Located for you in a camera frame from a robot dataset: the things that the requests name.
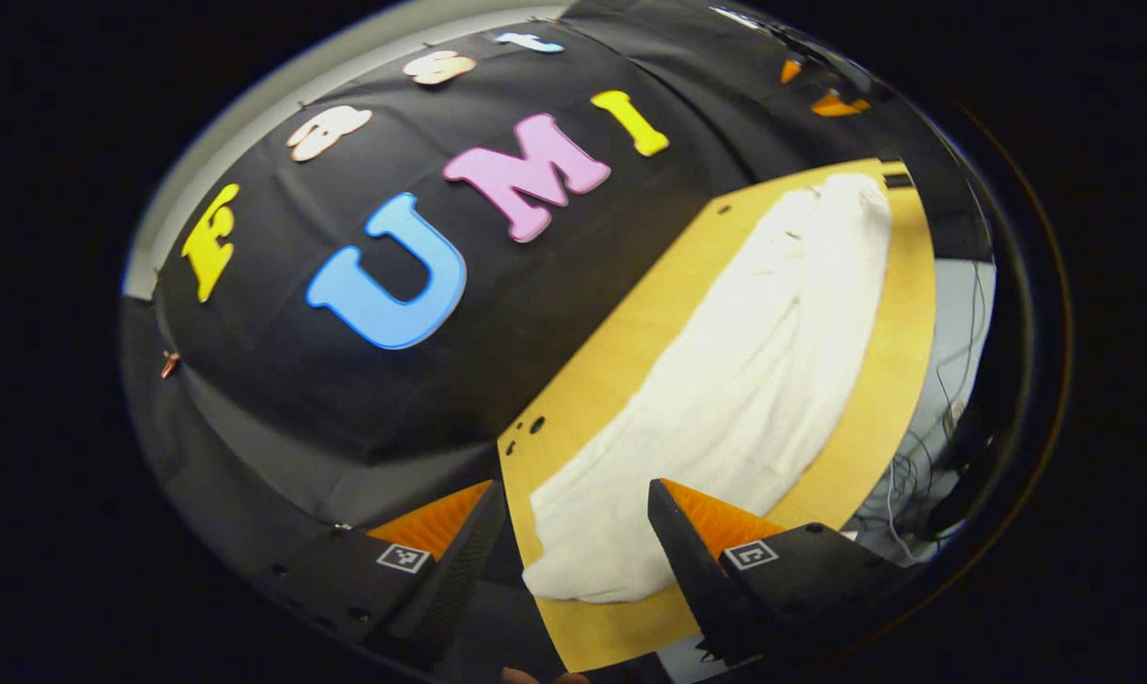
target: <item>pink letter m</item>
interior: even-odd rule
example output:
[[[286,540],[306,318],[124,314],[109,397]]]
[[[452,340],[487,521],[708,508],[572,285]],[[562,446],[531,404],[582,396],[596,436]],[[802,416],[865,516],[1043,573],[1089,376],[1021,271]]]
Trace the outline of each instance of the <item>pink letter m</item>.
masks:
[[[556,177],[564,174],[570,192],[584,195],[611,174],[611,168],[592,160],[580,147],[556,129],[551,114],[536,114],[513,126],[522,148],[522,158],[473,147],[447,162],[446,180],[466,180],[493,202],[509,219],[509,238],[530,242],[547,228],[552,212],[531,207],[520,192],[556,207],[565,207],[568,197]]]

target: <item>yellow table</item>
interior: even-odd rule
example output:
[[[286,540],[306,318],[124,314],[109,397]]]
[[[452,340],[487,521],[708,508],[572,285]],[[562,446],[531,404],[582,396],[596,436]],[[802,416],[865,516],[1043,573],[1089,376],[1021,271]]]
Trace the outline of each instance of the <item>yellow table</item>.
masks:
[[[525,565],[543,554],[530,493],[622,411],[653,363],[689,320],[756,221],[786,191],[833,173],[907,173],[902,162],[864,160],[795,173],[708,202],[650,272],[498,438],[513,530]],[[838,529],[873,490],[898,450],[933,350],[933,239],[913,187],[885,191],[894,236],[884,289],[860,376],[828,444],[767,515],[782,527],[817,521]],[[544,417],[543,428],[530,426]],[[630,604],[538,598],[564,666],[594,670],[639,658],[699,631],[678,585]]]

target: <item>white cloth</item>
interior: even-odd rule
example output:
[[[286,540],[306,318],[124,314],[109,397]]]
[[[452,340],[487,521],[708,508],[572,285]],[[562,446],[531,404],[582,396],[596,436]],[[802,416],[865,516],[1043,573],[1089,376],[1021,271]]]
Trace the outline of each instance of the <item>white cloth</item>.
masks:
[[[828,441],[881,301],[890,212],[838,173],[787,192],[721,271],[629,404],[530,495],[533,594],[638,601],[673,581],[646,515],[671,477],[765,515]]]

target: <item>blue letter u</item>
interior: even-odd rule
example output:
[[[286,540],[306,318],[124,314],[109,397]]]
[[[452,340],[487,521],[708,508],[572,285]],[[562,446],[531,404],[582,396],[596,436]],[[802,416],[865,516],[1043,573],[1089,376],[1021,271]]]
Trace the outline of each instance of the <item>blue letter u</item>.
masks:
[[[385,350],[404,350],[429,337],[455,311],[468,267],[455,246],[415,211],[416,197],[400,192],[366,221],[366,234],[390,234],[429,270],[429,283],[409,302],[387,294],[358,265],[361,251],[344,247],[325,262],[307,287],[307,304],[327,306],[349,328]]]

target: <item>yellow letter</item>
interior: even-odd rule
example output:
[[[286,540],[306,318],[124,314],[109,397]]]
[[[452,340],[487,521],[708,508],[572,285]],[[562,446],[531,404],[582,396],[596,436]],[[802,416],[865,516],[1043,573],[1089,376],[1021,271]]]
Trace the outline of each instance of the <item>yellow letter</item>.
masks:
[[[231,242],[220,246],[218,239],[226,238],[235,226],[235,215],[223,204],[234,200],[239,191],[240,186],[233,182],[219,192],[218,197],[209,203],[201,220],[196,221],[189,238],[186,239],[186,246],[180,250],[180,255],[189,257],[189,264],[194,267],[198,302],[209,300],[213,285],[223,275],[223,269],[226,269],[226,262],[231,261],[231,252],[235,251],[235,246]]]
[[[654,130],[650,123],[642,117],[637,108],[633,108],[629,94],[624,91],[607,91],[591,98],[590,102],[595,108],[607,109],[616,117],[629,135],[633,137],[637,151],[647,157],[656,155],[661,150],[670,147],[670,139]]]

